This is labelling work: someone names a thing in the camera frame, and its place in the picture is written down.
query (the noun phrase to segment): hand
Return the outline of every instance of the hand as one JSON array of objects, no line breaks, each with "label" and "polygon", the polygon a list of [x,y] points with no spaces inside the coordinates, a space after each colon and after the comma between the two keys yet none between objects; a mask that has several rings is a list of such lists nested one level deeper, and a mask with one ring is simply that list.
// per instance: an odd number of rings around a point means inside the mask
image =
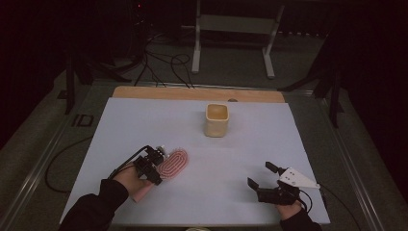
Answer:
[{"label": "hand", "polygon": [[292,205],[275,205],[275,207],[278,209],[282,220],[291,218],[293,215],[299,213],[302,209],[302,205],[298,200]]},{"label": "hand", "polygon": [[114,180],[122,184],[129,195],[135,194],[137,191],[141,190],[143,187],[150,185],[151,183],[147,180],[140,180],[136,168],[133,163],[127,164],[123,167],[115,177]]}]

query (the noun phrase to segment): table surface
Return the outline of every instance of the table surface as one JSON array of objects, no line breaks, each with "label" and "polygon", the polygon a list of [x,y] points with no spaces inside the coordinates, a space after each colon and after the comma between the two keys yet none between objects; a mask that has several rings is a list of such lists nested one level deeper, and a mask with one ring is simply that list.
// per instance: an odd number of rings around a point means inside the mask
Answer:
[{"label": "table surface", "polygon": [[[265,162],[270,161],[315,179],[292,112],[280,92],[119,87],[113,96],[101,117],[63,217],[81,195],[98,193],[100,179],[147,144],[163,144],[167,151],[182,147],[189,153],[189,164],[174,179],[155,186],[138,204],[128,199],[116,211],[113,224],[277,224],[277,211],[269,204],[257,202],[246,178],[254,179],[261,187],[275,188],[278,175],[265,168]],[[239,102],[226,102],[231,98]],[[230,111],[224,138],[208,138],[203,134],[205,106],[215,101],[223,101]],[[320,223],[330,222],[319,190],[304,191],[313,200],[311,218]],[[305,195],[302,199],[310,203]]]}]

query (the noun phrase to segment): wooden edge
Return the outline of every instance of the wooden edge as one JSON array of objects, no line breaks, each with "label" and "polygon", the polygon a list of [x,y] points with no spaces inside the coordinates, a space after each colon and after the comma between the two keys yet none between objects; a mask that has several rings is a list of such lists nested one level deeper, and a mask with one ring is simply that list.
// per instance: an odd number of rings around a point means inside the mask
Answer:
[{"label": "wooden edge", "polygon": [[272,90],[185,89],[152,87],[117,87],[114,98],[150,98],[177,100],[215,100],[239,102],[285,103],[281,92]]}]

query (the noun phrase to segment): cup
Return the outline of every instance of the cup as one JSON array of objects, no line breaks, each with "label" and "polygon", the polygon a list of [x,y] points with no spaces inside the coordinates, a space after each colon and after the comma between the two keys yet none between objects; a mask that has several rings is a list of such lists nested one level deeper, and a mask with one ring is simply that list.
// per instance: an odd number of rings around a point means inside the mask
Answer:
[{"label": "cup", "polygon": [[204,134],[207,137],[221,138],[228,129],[228,107],[224,104],[208,104]]}]

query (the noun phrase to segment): metal frame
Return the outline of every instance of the metal frame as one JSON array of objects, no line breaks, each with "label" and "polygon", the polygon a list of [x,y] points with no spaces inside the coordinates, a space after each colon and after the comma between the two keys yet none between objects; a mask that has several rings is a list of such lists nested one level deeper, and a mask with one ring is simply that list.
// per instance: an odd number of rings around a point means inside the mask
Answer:
[{"label": "metal frame", "polygon": [[266,18],[248,18],[248,17],[233,17],[233,16],[219,16],[201,14],[201,0],[197,0],[196,18],[195,18],[195,46],[192,56],[192,73],[198,73],[200,68],[201,56],[201,30],[209,31],[224,31],[224,32],[242,32],[254,34],[269,35],[269,42],[266,47],[262,49],[264,57],[267,77],[269,79],[275,78],[272,61],[270,58],[270,50],[276,38],[279,28],[279,22],[282,17],[285,6],[279,8],[278,14],[274,19]]}]

